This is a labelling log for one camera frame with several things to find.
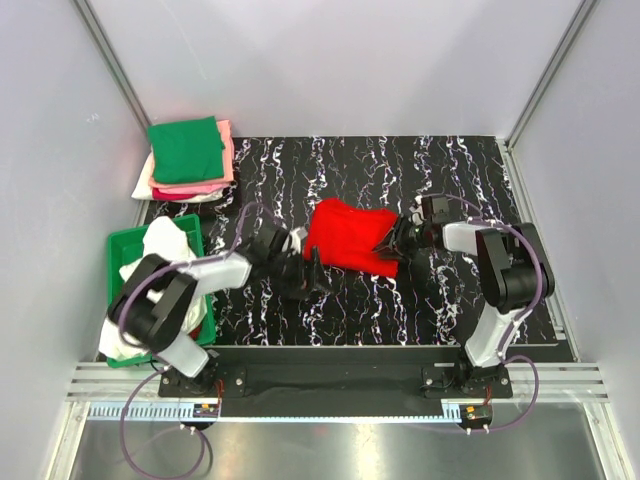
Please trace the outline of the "red t-shirt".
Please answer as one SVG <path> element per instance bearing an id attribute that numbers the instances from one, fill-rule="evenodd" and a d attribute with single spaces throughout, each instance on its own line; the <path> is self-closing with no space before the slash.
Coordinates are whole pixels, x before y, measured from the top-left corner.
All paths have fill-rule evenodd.
<path id="1" fill-rule="evenodd" d="M 323 265 L 395 278 L 397 260 L 373 252 L 394 226 L 398 215 L 387 209 L 359 209 L 338 198 L 319 202 L 313 212 L 303 256 L 318 250 Z"/>

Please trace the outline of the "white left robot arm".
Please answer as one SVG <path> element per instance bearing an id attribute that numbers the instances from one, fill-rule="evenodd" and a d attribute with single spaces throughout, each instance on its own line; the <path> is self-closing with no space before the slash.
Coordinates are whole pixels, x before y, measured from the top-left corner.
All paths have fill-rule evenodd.
<path id="1" fill-rule="evenodd" d="M 314 247 L 303 255 L 305 237 L 302 228 L 263 226 L 218 255 L 173 263 L 158 254 L 147 255 L 109 305 L 107 317 L 126 340 L 133 339 L 179 372 L 190 393 L 206 395 L 216 382 L 214 355 L 182 330 L 191 303 L 265 278 L 292 300 L 328 293 L 329 276 L 319 250 Z"/>

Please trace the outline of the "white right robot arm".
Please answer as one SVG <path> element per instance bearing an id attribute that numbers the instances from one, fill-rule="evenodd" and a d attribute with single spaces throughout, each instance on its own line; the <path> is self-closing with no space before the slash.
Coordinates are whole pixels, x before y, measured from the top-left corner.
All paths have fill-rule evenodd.
<path id="1" fill-rule="evenodd" d="M 372 252 L 400 261 L 426 248 L 476 258 L 484 306 L 464 346 L 467 363 L 453 374 L 460 393 L 476 396 L 490 383 L 486 368 L 506 361 L 520 326 L 554 293 L 552 268 L 534 224 L 485 219 L 479 207 L 451 194 L 416 197 Z"/>

